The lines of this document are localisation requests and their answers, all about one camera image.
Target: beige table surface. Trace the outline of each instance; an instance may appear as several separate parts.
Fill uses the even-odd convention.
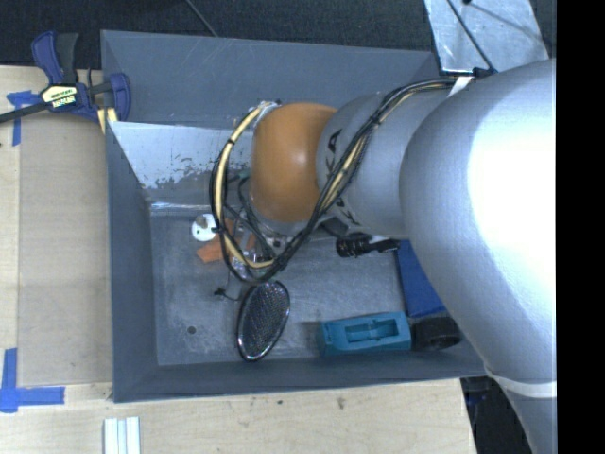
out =
[[[44,83],[35,68],[0,66],[0,113],[11,109],[7,92]],[[70,119],[50,118],[57,124],[49,132]],[[0,125],[0,369],[18,330],[20,147],[11,136],[12,125]],[[455,379],[120,405],[111,392],[110,382],[69,385],[63,406],[0,413],[0,453],[99,453],[103,420],[128,416],[141,419],[144,454],[476,453]]]

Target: black floor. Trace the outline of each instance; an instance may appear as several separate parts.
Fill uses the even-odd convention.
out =
[[[432,50],[423,0],[192,1],[221,37]],[[530,1],[546,49],[556,57],[557,0]],[[48,29],[78,32],[76,67],[97,69],[100,29],[208,35],[184,0],[0,0],[0,16],[1,63],[32,63],[30,43]],[[469,394],[479,454],[529,452],[497,385],[464,387],[485,388]]]

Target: yellow cable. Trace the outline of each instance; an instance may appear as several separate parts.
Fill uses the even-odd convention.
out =
[[[250,111],[244,117],[244,119],[242,119],[242,121],[239,123],[239,125],[233,131],[232,135],[229,137],[227,144],[221,151],[220,156],[218,157],[218,165],[216,167],[216,178],[215,178],[215,182],[214,182],[213,197],[214,197],[214,202],[215,202],[216,216],[218,218],[218,223],[220,224],[221,227],[223,226],[222,192],[223,192],[223,184],[225,182],[225,171],[227,168],[227,161],[229,160],[229,155],[231,154],[231,151],[233,149],[233,146],[235,145],[235,142],[239,139],[239,137],[242,135],[244,130],[250,125],[250,123],[254,119],[256,119],[256,117],[267,106],[269,106],[268,103],[261,103],[259,106],[257,106],[252,111]],[[266,267],[270,266],[274,262],[273,260],[264,261],[264,262],[251,262],[246,256],[244,256],[239,251],[239,247],[235,243],[233,243],[233,241],[231,240],[230,237],[223,236],[223,238],[225,239],[225,247],[227,248],[229,253],[231,255],[233,255],[237,260],[239,260],[240,262],[243,262],[250,268],[262,269],[262,268],[266,268]]]

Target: blue clamp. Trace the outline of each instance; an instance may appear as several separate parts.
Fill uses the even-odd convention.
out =
[[[411,345],[409,323],[403,311],[323,322],[318,334],[320,354],[324,357],[407,351]]]
[[[74,114],[98,124],[99,107],[94,103],[93,96],[109,91],[113,94],[113,107],[118,119],[123,121],[128,118],[130,86],[124,74],[112,74],[109,82],[92,87],[78,82],[78,74],[73,65],[77,39],[77,34],[59,35],[54,30],[49,30],[34,39],[31,51],[36,65],[46,74],[49,85],[38,94],[37,102],[31,102],[33,100],[31,99],[28,103],[30,106],[0,114],[0,123],[47,110],[55,114]],[[13,146],[19,144],[21,140],[20,127],[20,123],[15,125]]]
[[[59,35],[54,30],[48,30],[34,39],[31,43],[31,53],[36,65],[48,77],[49,86],[55,84],[70,84],[76,86],[78,101],[74,106],[59,106],[49,108],[52,113],[71,113],[98,123],[98,106],[91,102],[88,90],[78,83],[78,75],[74,70],[74,46],[77,34]],[[128,118],[130,111],[130,88],[128,78],[124,74],[110,75],[113,90],[113,106],[120,120]]]
[[[17,388],[17,349],[4,352],[0,412],[14,413],[22,406],[64,404],[64,395],[65,387]]]

